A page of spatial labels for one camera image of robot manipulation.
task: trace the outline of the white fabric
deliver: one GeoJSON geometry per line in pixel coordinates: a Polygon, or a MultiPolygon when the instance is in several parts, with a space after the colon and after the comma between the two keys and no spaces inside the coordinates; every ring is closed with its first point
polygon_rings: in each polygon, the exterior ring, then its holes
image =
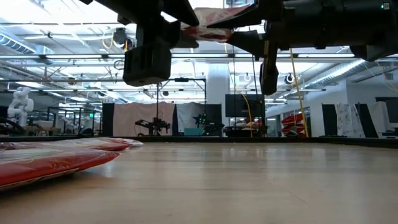
{"type": "MultiPolygon", "coordinates": [[[[159,103],[159,118],[171,124],[171,127],[166,133],[162,130],[161,135],[172,135],[172,122],[174,113],[174,104],[159,103]]],[[[141,104],[129,103],[114,106],[113,114],[113,136],[116,137],[134,137],[139,133],[147,135],[149,133],[147,128],[135,125],[135,122],[143,119],[152,122],[156,117],[156,104],[141,104]]]]}
{"type": "Polygon", "coordinates": [[[178,131],[184,132],[185,128],[196,128],[194,116],[205,113],[205,105],[199,103],[184,103],[177,105],[178,131]]]}
{"type": "Polygon", "coordinates": [[[355,105],[336,105],[337,135],[349,138],[365,138],[361,120],[355,105]]]}
{"type": "Polygon", "coordinates": [[[384,138],[382,133],[390,129],[386,102],[370,103],[368,108],[377,135],[379,138],[384,138]]]}

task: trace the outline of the yellow cable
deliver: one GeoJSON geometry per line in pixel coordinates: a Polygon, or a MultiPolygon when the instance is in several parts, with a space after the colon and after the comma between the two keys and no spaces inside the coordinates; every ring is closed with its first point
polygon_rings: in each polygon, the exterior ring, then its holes
{"type": "Polygon", "coordinates": [[[294,58],[293,58],[293,49],[292,49],[292,48],[290,48],[290,57],[292,58],[294,82],[296,83],[298,99],[300,100],[301,114],[303,115],[303,120],[304,120],[305,136],[308,138],[307,120],[306,120],[305,113],[304,113],[303,100],[301,99],[301,93],[300,93],[300,89],[299,89],[299,83],[298,83],[298,81],[297,81],[296,69],[295,69],[295,67],[294,67],[294,58]]]}
{"type": "Polygon", "coordinates": [[[249,105],[248,99],[243,94],[242,94],[242,96],[243,96],[244,100],[246,101],[246,104],[248,104],[249,118],[250,118],[250,137],[253,138],[253,128],[252,128],[252,124],[251,124],[252,121],[251,121],[250,105],[249,105]]]}
{"type": "MultiPolygon", "coordinates": [[[[368,68],[368,66],[366,66],[365,64],[364,64],[364,66],[365,66],[365,68],[368,70],[368,72],[370,73],[370,74],[372,74],[375,78],[376,78],[376,75],[368,68]]],[[[381,71],[382,72],[382,74],[384,75],[384,79],[387,79],[387,77],[386,77],[386,75],[384,74],[384,72],[383,71],[381,71]]],[[[385,85],[387,88],[389,88],[390,90],[392,90],[392,91],[394,91],[394,92],[398,92],[398,90],[397,90],[397,88],[395,87],[395,86],[389,86],[389,85],[387,85],[386,83],[383,83],[383,85],[385,85]]]]}
{"type": "Polygon", "coordinates": [[[104,33],[104,35],[103,35],[103,38],[102,38],[102,44],[104,45],[104,47],[106,47],[107,49],[110,49],[110,48],[112,48],[112,46],[113,46],[113,34],[114,34],[114,32],[112,33],[112,37],[111,37],[111,45],[110,46],[107,46],[106,44],[105,44],[105,33],[104,33]]]}
{"type": "MultiPolygon", "coordinates": [[[[387,79],[387,76],[386,76],[386,74],[383,72],[383,68],[380,66],[379,62],[376,61],[376,63],[377,63],[377,65],[379,66],[379,68],[381,69],[381,73],[383,74],[384,79],[385,79],[385,80],[388,80],[388,79],[387,79]]],[[[395,91],[398,91],[398,89],[397,89],[392,83],[388,83],[388,84],[389,84],[395,91]]]]}

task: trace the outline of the ceiling duct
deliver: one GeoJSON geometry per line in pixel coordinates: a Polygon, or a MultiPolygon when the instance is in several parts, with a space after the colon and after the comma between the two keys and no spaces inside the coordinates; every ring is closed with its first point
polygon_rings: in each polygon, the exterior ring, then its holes
{"type": "Polygon", "coordinates": [[[358,74],[377,66],[376,62],[367,62],[365,60],[356,60],[351,63],[337,65],[321,74],[316,76],[313,80],[306,84],[305,88],[310,88],[315,85],[329,85],[331,83],[337,83],[345,78],[358,74]]]}
{"type": "MultiPolygon", "coordinates": [[[[0,45],[15,50],[16,52],[19,52],[21,54],[54,54],[54,51],[46,46],[28,43],[4,30],[0,30],[0,45]]],[[[39,63],[45,63],[47,65],[53,63],[53,60],[49,59],[35,59],[35,61],[39,63]]]]}

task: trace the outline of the red package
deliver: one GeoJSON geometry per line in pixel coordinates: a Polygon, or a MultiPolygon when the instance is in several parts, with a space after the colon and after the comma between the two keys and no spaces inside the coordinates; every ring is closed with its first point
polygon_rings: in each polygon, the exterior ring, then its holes
{"type": "Polygon", "coordinates": [[[207,28],[207,26],[217,21],[234,16],[239,12],[245,10],[247,7],[249,7],[249,5],[228,9],[198,7],[193,11],[197,15],[197,18],[199,20],[199,26],[190,27],[186,24],[182,24],[182,30],[184,33],[196,38],[196,40],[226,42],[231,37],[233,30],[209,29],[207,28]]]}
{"type": "Polygon", "coordinates": [[[71,174],[112,161],[119,154],[94,149],[30,148],[0,151],[0,190],[71,174]]]}
{"type": "Polygon", "coordinates": [[[142,142],[132,139],[116,138],[83,138],[61,140],[54,142],[5,142],[0,144],[0,149],[28,149],[32,147],[53,148],[73,147],[80,149],[101,149],[105,151],[121,151],[133,146],[141,146],[142,142]]]}

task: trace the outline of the robot arm on table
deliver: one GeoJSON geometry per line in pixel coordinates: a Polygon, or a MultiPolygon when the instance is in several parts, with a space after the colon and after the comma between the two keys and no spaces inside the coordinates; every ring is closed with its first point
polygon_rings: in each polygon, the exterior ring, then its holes
{"type": "MultiPolygon", "coordinates": [[[[81,1],[89,4],[93,0],[81,1]]],[[[181,33],[180,23],[192,27],[199,25],[189,1],[96,1],[117,12],[118,22],[137,24],[137,47],[126,52],[124,81],[128,85],[142,86],[168,79],[170,49],[191,40],[181,33]],[[160,15],[162,11],[178,20],[167,22],[160,15]]],[[[347,45],[356,57],[367,61],[398,52],[397,0],[254,1],[245,10],[207,28],[234,29],[265,21],[265,34],[255,30],[234,32],[227,41],[253,54],[256,60],[264,59],[260,77],[264,95],[276,92],[279,49],[347,45]]]]}

